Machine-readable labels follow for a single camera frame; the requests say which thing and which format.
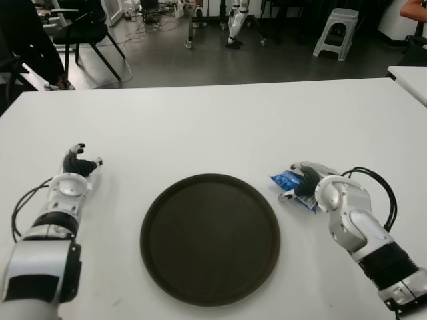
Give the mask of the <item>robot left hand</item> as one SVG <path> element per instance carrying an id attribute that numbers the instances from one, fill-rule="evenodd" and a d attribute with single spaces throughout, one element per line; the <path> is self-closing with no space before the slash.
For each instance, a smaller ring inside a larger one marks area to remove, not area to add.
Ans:
<path id="1" fill-rule="evenodd" d="M 79 159 L 78 155 L 85 151 L 85 144 L 78 143 L 72 146 L 63 158 L 63 172 L 75 173 L 82 177 L 89 177 L 98 167 L 103 165 L 102 158 L 97 158 L 94 161 Z"/>

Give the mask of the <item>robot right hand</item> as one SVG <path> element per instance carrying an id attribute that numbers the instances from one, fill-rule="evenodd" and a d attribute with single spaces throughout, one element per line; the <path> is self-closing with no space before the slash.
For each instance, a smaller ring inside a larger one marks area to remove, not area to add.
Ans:
<path id="1" fill-rule="evenodd" d="M 290 172 L 301 178 L 299 184 L 290 191 L 284 191 L 278 200 L 281 202 L 290 199 L 301 199 L 313 197 L 317 184 L 329 175 L 341 175 L 335 169 L 329 168 L 319 163 L 300 161 L 290 165 Z"/>

